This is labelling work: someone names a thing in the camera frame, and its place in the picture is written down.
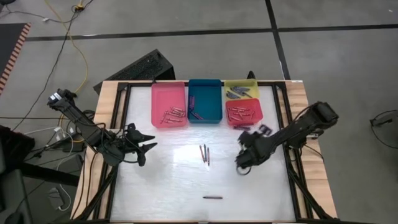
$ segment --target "yellow cable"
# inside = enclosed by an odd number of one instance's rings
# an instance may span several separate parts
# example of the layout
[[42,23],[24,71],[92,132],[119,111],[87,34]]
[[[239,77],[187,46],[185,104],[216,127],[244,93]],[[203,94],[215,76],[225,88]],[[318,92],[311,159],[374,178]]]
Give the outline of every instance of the yellow cable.
[[44,0],[44,2],[46,3],[46,5],[51,9],[51,11],[56,15],[56,17],[58,18],[58,20],[61,22],[62,26],[65,28],[65,30],[67,31],[67,35],[70,38],[70,42],[72,43],[72,45],[74,46],[74,48],[76,48],[77,51],[79,51],[80,55],[83,57],[83,60],[85,61],[85,65],[86,65],[86,75],[85,75],[85,79],[83,80],[83,82],[80,84],[80,86],[75,90],[75,93],[77,93],[82,86],[86,83],[87,81],[87,77],[88,77],[88,64],[87,64],[87,60],[85,55],[83,54],[83,52],[81,52],[81,50],[75,45],[72,35],[70,35],[70,32],[68,30],[68,28],[66,27],[65,23],[63,22],[62,18],[60,17],[60,15],[55,11],[55,9],[50,5],[50,3],[47,0]]

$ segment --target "black floor stripe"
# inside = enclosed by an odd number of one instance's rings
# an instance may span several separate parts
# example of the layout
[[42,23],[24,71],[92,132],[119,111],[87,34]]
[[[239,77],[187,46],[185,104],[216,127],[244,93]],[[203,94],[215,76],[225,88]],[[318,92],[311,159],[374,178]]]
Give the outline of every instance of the black floor stripe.
[[279,28],[279,32],[313,32],[313,31],[336,31],[336,30],[371,30],[371,29],[396,29],[398,24],[384,25],[358,25],[358,26],[329,26],[329,27],[293,27]]
[[[396,29],[398,24],[384,25],[359,25],[359,26],[331,26],[331,27],[287,27],[277,28],[278,32],[314,32],[314,31],[339,31],[339,30],[372,30],[372,29]],[[123,33],[123,34],[88,34],[73,35],[75,40],[93,40],[93,39],[118,39],[134,37],[171,37],[185,35],[213,35],[213,34],[258,34],[273,32],[273,28],[248,28],[248,29],[220,29],[220,30],[186,30],[170,32],[143,32],[143,33]],[[28,37],[26,41],[50,41],[63,40],[64,36],[49,37]]]
[[283,76],[286,80],[290,80],[289,69],[287,68],[287,62],[285,58],[284,48],[278,32],[278,26],[276,25],[274,10],[272,9],[271,0],[266,0],[269,21],[271,22],[272,34],[276,44],[276,50],[279,57],[280,67],[282,69]]
[[[219,30],[186,30],[171,32],[144,32],[144,33],[127,33],[127,34],[95,34],[95,35],[73,35],[73,40],[92,40],[92,39],[116,39],[116,38],[133,38],[133,37],[170,37],[185,35],[212,35],[212,34],[257,34],[272,32],[269,28],[251,28],[251,29],[219,29]],[[63,40],[65,36],[53,37],[28,37],[26,41],[48,41]]]

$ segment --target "plastic bin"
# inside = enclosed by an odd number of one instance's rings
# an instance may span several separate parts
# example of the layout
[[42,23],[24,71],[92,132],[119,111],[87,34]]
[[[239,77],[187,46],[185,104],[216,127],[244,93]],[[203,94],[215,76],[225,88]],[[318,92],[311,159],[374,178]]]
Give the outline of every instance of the plastic bin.
[[[257,85],[257,80],[255,80],[253,78],[245,79],[245,80],[225,80],[225,82],[224,82],[224,92],[225,92],[226,101],[251,99],[248,96],[241,96],[241,95],[231,91],[231,87],[234,87],[234,86],[249,88],[250,90],[247,91],[246,93],[248,95],[250,95],[252,98],[259,98],[260,97],[259,87]],[[227,91],[230,91],[231,93],[237,95],[240,98],[239,99],[228,98],[226,96]]]
[[[225,103],[225,111],[228,124],[252,125],[262,120],[262,110],[258,99],[231,100]],[[246,111],[236,111],[238,108],[248,109]]]
[[[190,109],[194,97],[193,110]],[[218,124],[223,119],[221,80],[189,80],[188,120],[191,123]]]
[[[182,118],[166,115],[171,107],[185,110],[185,84],[184,82],[155,83],[152,85],[152,110],[151,122],[156,128],[182,127],[187,124],[187,116]],[[166,123],[168,118],[181,122]]]

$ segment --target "pink bin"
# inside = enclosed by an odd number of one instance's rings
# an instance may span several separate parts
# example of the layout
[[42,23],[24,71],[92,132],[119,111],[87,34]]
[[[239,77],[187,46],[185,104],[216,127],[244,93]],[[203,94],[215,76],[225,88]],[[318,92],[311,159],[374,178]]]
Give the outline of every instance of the pink bin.
[[[165,115],[171,107],[186,111],[184,82],[155,83],[152,85],[152,125],[156,128],[182,127],[187,124],[187,116],[182,118]],[[181,120],[181,122],[166,123],[167,118]]]

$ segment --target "white cable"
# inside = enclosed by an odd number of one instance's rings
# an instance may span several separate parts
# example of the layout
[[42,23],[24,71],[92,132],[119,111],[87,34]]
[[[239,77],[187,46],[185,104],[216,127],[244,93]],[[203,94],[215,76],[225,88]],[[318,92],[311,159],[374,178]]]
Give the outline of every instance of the white cable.
[[[69,153],[68,153],[68,155],[65,157],[65,158],[63,158],[61,161],[60,161],[60,163],[58,164],[58,166],[57,166],[57,171],[59,170],[59,168],[60,168],[60,165],[63,163],[63,161],[66,159],[66,158],[68,158],[69,156],[70,156],[70,154],[72,153],[72,150],[73,150],[73,138],[72,138],[72,136],[69,134],[69,133],[67,133],[67,132],[65,132],[62,128],[61,128],[61,131],[62,131],[62,133],[63,134],[67,134],[69,137],[70,137],[70,139],[71,139],[71,147],[70,147],[70,151],[69,151]],[[69,198],[69,205],[68,205],[68,207],[66,207],[66,208],[64,208],[64,209],[62,209],[61,208],[61,206],[59,206],[58,207],[58,209],[60,210],[60,211],[66,211],[66,210],[68,210],[69,209],[69,207],[70,207],[70,205],[72,204],[72,199],[71,199],[71,197],[70,197],[70,195],[68,194],[68,192],[62,187],[62,184],[60,184],[60,187],[61,187],[61,189],[65,192],[65,194],[68,196],[68,198]]]
[[37,133],[37,132],[41,132],[41,131],[46,131],[46,130],[53,130],[55,128],[59,128],[58,126],[56,127],[51,127],[51,128],[44,128],[44,129],[39,129],[39,130],[35,130],[35,131],[29,131],[27,133],[24,133],[25,135],[27,134],[33,134],[33,133]]

